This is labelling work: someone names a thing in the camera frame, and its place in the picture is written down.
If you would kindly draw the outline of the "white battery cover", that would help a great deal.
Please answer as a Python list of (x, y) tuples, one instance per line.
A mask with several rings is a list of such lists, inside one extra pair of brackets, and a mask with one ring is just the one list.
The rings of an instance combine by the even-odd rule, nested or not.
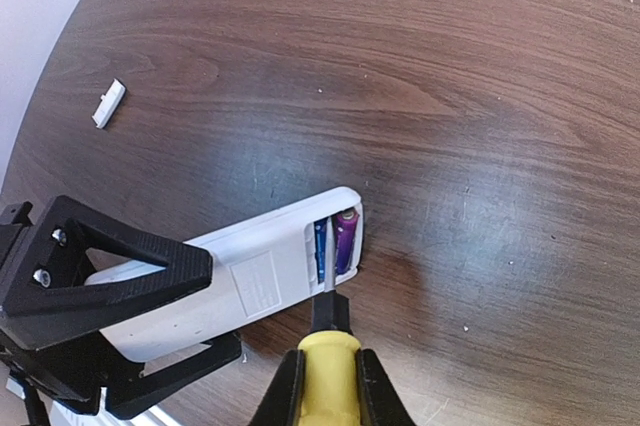
[(100, 104), (92, 115), (97, 129), (104, 129), (126, 94), (125, 85), (114, 78), (107, 91), (101, 95)]

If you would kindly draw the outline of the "white remote control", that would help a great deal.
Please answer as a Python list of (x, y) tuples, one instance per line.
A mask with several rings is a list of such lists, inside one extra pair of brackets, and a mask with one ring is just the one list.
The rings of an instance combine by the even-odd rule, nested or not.
[(337, 187), (257, 217), (190, 240), (213, 258), (211, 284), (169, 305), (102, 329), (102, 335), (126, 359), (147, 363), (216, 338), (323, 291), (317, 280), (314, 222), (349, 208), (359, 214), (345, 274), (358, 272), (364, 239), (361, 196)]

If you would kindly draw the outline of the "blue AAA battery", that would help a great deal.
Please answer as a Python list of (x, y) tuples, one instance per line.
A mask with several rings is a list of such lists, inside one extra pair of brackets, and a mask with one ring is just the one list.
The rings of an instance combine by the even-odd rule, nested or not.
[(329, 219), (322, 218), (314, 222), (314, 241), (315, 241), (315, 261), (317, 269), (317, 280), (323, 283), (330, 269), (329, 254)]

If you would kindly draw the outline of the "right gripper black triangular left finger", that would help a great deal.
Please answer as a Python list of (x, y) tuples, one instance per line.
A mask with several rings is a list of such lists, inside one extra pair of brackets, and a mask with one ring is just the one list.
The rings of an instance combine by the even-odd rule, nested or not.
[(301, 415), (305, 353), (288, 351), (274, 374), (249, 426), (295, 426)]

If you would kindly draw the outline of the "yellow handled screwdriver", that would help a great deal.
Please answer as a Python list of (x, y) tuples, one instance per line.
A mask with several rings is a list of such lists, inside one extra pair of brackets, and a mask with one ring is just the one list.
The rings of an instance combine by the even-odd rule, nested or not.
[(301, 425), (358, 425), (361, 420), (356, 353), (349, 301), (336, 291), (336, 245), (326, 233), (323, 291), (313, 298), (312, 329), (298, 345), (304, 353)]

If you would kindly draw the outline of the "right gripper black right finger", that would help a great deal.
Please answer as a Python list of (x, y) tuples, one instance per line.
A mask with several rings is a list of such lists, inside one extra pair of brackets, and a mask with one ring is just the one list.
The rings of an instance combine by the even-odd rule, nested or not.
[(372, 349), (356, 353), (356, 371), (362, 425), (416, 425)]

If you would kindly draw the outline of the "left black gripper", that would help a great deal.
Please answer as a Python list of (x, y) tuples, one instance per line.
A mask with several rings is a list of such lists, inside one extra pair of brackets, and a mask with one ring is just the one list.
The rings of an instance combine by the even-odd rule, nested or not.
[[(37, 219), (31, 210), (22, 202), (1, 211), (1, 361), (73, 412), (95, 415), (108, 375), (108, 343), (97, 331), (205, 289), (213, 258), (68, 196), (52, 199)], [(106, 411), (133, 419), (242, 354), (238, 333), (204, 345), (149, 376), (109, 387)]]

